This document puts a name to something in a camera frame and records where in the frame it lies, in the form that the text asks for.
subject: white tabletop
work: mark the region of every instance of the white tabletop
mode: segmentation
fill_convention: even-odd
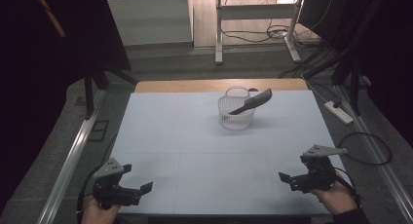
[[[311,91],[273,92],[251,126],[219,124],[224,93],[133,93],[111,157],[132,164],[120,185],[153,181],[138,206],[143,214],[325,214],[311,194],[292,192],[278,172],[307,173],[300,155],[333,141]],[[332,164],[343,168],[338,156]]]

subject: white wall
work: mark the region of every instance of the white wall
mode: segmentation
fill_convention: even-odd
[[[124,46],[192,42],[188,0],[108,0]]]

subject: power strip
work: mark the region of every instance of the power strip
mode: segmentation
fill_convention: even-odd
[[[340,107],[334,108],[334,102],[328,101],[324,104],[333,115],[335,115],[343,124],[348,125],[353,121],[353,118],[350,117],[346,112],[344,112]]]

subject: wooden table edge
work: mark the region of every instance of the wooden table edge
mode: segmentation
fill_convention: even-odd
[[[257,89],[262,92],[304,91],[307,84],[303,79],[221,79],[221,80],[179,80],[141,81],[135,87],[136,93],[209,93],[225,92],[233,86]]]

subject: white mesh basket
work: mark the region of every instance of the white mesh basket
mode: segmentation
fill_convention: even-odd
[[[235,89],[246,91],[246,95],[228,94],[228,91]],[[249,91],[244,87],[235,86],[228,89],[225,95],[218,99],[219,123],[230,130],[246,129],[252,123],[252,116],[254,115],[255,108],[245,110],[238,115],[230,115],[228,113],[244,106],[245,100],[248,98]]]

